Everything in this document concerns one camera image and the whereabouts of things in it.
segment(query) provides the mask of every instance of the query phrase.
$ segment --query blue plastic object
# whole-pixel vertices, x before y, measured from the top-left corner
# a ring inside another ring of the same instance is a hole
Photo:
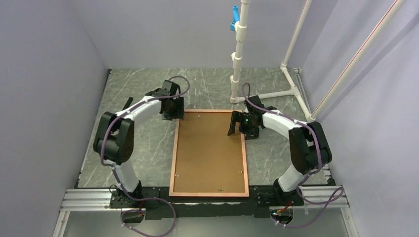
[[[234,6],[233,7],[233,20],[230,23],[230,30],[235,31],[234,24],[236,22],[238,22],[239,19],[240,19],[240,17],[239,17],[239,7],[238,6]]]

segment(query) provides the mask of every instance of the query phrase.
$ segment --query wooden frame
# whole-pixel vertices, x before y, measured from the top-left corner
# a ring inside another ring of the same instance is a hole
[[[197,112],[197,113],[231,113],[235,110],[185,110],[185,112]],[[173,146],[173,160],[171,165],[171,174],[170,174],[170,187],[169,187],[169,196],[175,197],[249,197],[249,178],[248,178],[248,169],[247,169],[247,160],[246,160],[246,147],[245,147],[245,136],[241,135],[242,143],[242,156],[243,156],[243,175],[245,183],[245,192],[244,193],[182,193],[174,192],[174,180],[175,180],[175,171],[176,171],[176,157],[177,157],[177,147],[178,147],[178,138],[179,138],[179,119],[176,121],[176,129],[174,134],[174,146]]]

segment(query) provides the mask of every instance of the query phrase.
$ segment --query brown board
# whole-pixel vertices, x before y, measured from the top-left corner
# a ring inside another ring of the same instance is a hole
[[[178,119],[170,196],[248,197],[244,135],[227,136],[232,110],[185,110]]]

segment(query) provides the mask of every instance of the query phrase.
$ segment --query white arm segment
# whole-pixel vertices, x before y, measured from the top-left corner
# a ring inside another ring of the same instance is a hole
[[[125,111],[129,111],[129,114],[125,115],[124,118],[130,119],[134,121],[134,126],[137,128],[140,124],[144,123],[148,119],[151,119],[152,116],[160,113],[160,109],[162,107],[162,102],[160,100],[153,100],[150,102],[146,102],[144,105],[140,106],[134,111],[131,111],[131,109],[139,104],[141,101],[146,101],[154,98],[153,96],[144,96],[142,100],[140,100],[138,103],[132,105],[126,110],[122,110],[116,113],[117,116],[124,113]]]
[[[279,110],[272,110],[275,113],[280,113]],[[289,139],[288,131],[295,128],[295,127],[301,127],[301,125],[295,124],[293,121],[290,121],[287,118],[281,117],[279,115],[274,115],[270,113],[264,113],[262,116],[263,119],[263,125],[267,128],[270,128],[287,139]],[[283,174],[278,179],[278,183],[281,186],[281,189],[284,192],[290,192],[297,188],[297,185],[304,179],[305,175],[302,175],[300,172],[298,172],[294,165],[291,164],[285,174]]]
[[[134,168],[132,167],[131,159],[121,165],[115,165],[115,171],[124,188],[126,188],[129,193],[134,191],[139,181],[135,175]]]
[[[279,110],[272,110],[272,112],[280,113]],[[291,130],[295,127],[301,127],[300,125],[295,124],[289,119],[286,119],[284,117],[281,117],[279,115],[274,115],[271,113],[264,113],[262,115],[262,120],[263,120],[263,126],[278,132],[279,134],[283,135],[287,139],[289,139],[288,130]]]

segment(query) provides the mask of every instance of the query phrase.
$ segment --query white metal frame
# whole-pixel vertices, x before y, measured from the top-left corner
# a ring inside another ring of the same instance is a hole
[[[395,0],[394,3],[391,5],[391,7],[388,9],[388,11],[384,14],[384,16],[381,18],[381,20],[377,23],[377,25],[374,27],[374,29],[371,31],[370,35],[367,37],[367,39],[364,41],[364,43],[361,45],[359,50],[355,53],[349,64],[345,67],[345,69],[342,71],[340,76],[337,78],[336,82],[333,84],[333,86],[330,88],[330,90],[327,92],[323,100],[320,102],[320,104],[316,107],[316,109],[311,113],[307,107],[307,105],[304,102],[303,97],[301,96],[301,92],[293,82],[293,79],[291,78],[290,74],[288,73],[287,69],[287,63],[290,58],[290,55],[294,49],[295,42],[298,38],[298,35],[300,33],[301,27],[304,23],[305,17],[307,16],[308,10],[310,8],[312,0],[306,0],[304,8],[301,12],[301,16],[298,20],[297,27],[295,28],[293,38],[291,39],[290,46],[288,47],[287,53],[285,55],[285,58],[283,62],[281,63],[280,69],[284,73],[285,77],[287,78],[291,89],[286,91],[279,91],[279,92],[273,92],[273,93],[267,93],[267,94],[260,94],[259,97],[261,99],[265,98],[273,98],[273,97],[279,97],[279,96],[285,96],[285,95],[293,95],[296,97],[298,103],[301,106],[301,109],[304,112],[304,116],[308,122],[313,122],[316,120],[317,116],[325,109],[325,105],[327,102],[334,98],[333,95],[338,91],[339,86],[342,84],[342,82],[347,79],[347,76],[349,73],[353,70],[355,65],[360,61],[364,53],[367,51],[367,49],[371,46],[372,42],[377,38],[379,33],[382,31],[382,29],[390,22],[391,18],[398,12],[398,10],[401,8],[401,6],[405,3],[406,0]],[[230,96],[230,102],[231,103],[239,103],[244,101],[244,97],[238,97],[237,96],[237,90],[239,86],[239,72],[241,69],[241,63],[242,63],[242,51],[243,51],[243,41],[246,36],[246,30],[247,30],[247,13],[249,11],[249,3],[250,0],[242,0],[242,9],[240,11],[240,21],[242,20],[242,14],[244,15],[244,24],[241,24],[239,22],[236,23],[238,27],[236,27],[236,52],[234,52],[231,57],[233,60],[233,75],[230,77],[231,81],[231,96]]]
[[[310,201],[326,201],[332,192],[336,190],[336,186],[317,186],[317,187],[306,187],[301,188],[303,195]],[[63,237],[64,230],[66,228],[68,218],[72,211],[125,211],[127,208],[114,209],[109,208],[111,201],[111,193],[109,189],[67,189],[63,202],[60,208],[60,214],[58,216],[57,224],[53,237]],[[183,203],[184,205],[196,205],[198,203]],[[321,205],[312,205],[305,202],[303,206],[296,206],[293,208],[305,208],[306,212],[308,209],[320,208]],[[352,215],[349,210],[349,203],[346,195],[343,195],[338,200],[329,204],[328,208],[340,208],[342,216],[345,220],[346,229],[349,237],[358,237],[358,232],[353,222]]]

